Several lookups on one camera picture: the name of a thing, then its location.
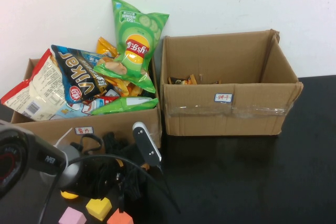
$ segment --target black table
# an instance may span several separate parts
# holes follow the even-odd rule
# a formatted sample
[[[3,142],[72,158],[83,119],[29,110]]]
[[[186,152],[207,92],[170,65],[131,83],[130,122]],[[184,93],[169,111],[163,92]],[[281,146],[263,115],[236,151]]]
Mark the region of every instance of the black table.
[[[278,137],[163,137],[164,170],[182,214],[149,184],[135,223],[335,223],[336,76],[300,80],[302,95]],[[0,223],[36,223],[46,191],[29,172],[0,201]],[[87,201],[65,201],[56,190],[45,223],[57,223],[67,206],[86,213]]]

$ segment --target lay's chip bag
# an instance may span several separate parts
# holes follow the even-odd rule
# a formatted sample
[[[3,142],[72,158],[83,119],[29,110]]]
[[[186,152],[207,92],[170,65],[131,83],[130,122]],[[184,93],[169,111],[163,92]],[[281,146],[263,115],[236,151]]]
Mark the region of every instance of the lay's chip bag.
[[[94,70],[155,93],[148,66],[169,15],[143,14],[122,0],[112,0],[112,3],[119,55],[111,62],[95,66]]]

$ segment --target box flap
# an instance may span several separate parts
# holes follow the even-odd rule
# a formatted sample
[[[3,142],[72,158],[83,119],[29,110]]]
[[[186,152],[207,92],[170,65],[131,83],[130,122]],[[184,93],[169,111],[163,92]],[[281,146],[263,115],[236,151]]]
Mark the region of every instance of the box flap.
[[[161,82],[168,77],[197,83],[256,83],[260,81],[265,55],[274,30],[252,33],[165,37]]]
[[[263,83],[297,83],[299,80],[288,63],[276,38],[272,39],[269,56],[261,78]]]
[[[160,100],[160,97],[159,97],[159,90],[158,90],[158,85],[157,85],[157,78],[156,78],[156,71],[155,71],[155,61],[154,61],[154,57],[151,59],[151,69],[152,69],[152,75],[153,75],[153,84],[154,84],[154,87],[156,89],[155,91],[155,96],[156,98],[158,98]],[[157,104],[157,111],[158,111],[158,118],[159,118],[159,124],[158,124],[158,127],[159,127],[159,137],[161,139],[161,136],[162,136],[162,124],[161,124],[161,107],[160,107],[160,103]]]
[[[29,59],[28,60],[28,66],[26,68],[25,76],[23,77],[24,80],[27,80],[32,75],[32,71],[34,69],[34,66],[37,64],[39,60],[38,59]]]

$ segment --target open cardboard box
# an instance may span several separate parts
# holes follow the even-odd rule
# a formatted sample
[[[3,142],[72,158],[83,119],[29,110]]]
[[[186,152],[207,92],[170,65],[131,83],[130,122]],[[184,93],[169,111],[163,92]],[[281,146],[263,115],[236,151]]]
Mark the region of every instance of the open cardboard box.
[[[274,30],[166,37],[160,96],[167,134],[279,134],[303,88],[279,39]],[[191,74],[198,85],[168,83]]]
[[[32,75],[32,70],[37,62],[38,59],[29,59],[24,79],[28,79]],[[151,79],[156,90],[158,90],[153,59],[151,66]],[[56,119],[35,122],[15,111],[12,117],[13,124],[32,131],[51,144],[55,144],[56,141],[70,128],[73,128],[72,131],[68,133],[62,143],[79,143],[81,135],[92,132],[99,137],[103,137],[108,132],[114,132],[117,140],[126,139],[129,143],[134,143],[132,127],[135,122],[143,122],[146,125],[154,143],[158,148],[160,148],[162,125],[159,104],[157,107],[149,110],[107,115],[92,115],[72,119]],[[96,143],[94,141],[85,142],[86,148],[92,148],[95,144]]]

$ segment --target snack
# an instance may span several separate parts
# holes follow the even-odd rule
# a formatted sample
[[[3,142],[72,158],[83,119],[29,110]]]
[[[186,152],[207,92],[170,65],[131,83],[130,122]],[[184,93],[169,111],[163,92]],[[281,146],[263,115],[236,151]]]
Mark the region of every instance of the snack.
[[[143,14],[122,0],[112,0],[112,3],[120,55],[112,62],[95,66],[94,70],[105,76],[130,81],[155,93],[148,66],[169,15]]]
[[[105,78],[92,69],[104,55],[55,45],[51,48],[62,73],[68,103],[80,103],[106,90]]]
[[[107,55],[112,58],[118,55],[117,49],[103,37],[98,39],[96,53],[100,55]]]
[[[106,80],[113,85],[113,89],[121,97],[127,97],[130,95],[129,89],[127,86],[130,84],[129,81],[123,81],[118,78],[106,78]]]
[[[53,63],[49,49],[31,75],[4,95],[1,103],[36,121],[87,115],[66,103],[62,74]]]
[[[147,110],[154,108],[159,100],[149,97],[120,97],[91,112],[92,115]]]
[[[110,62],[112,60],[106,59],[106,57],[102,58],[96,65],[100,65],[104,62],[107,62],[106,64],[110,64]],[[105,77],[105,79],[113,85],[113,89],[115,92],[117,92],[120,96],[122,97],[137,97],[141,92],[142,89],[139,88],[138,86],[136,86],[135,84],[130,83],[129,81],[125,81],[125,80],[121,80],[118,78],[112,78],[112,77]]]
[[[169,84],[182,84],[182,85],[197,84],[195,76],[193,74],[191,74],[188,79],[169,77],[168,78],[168,83]]]

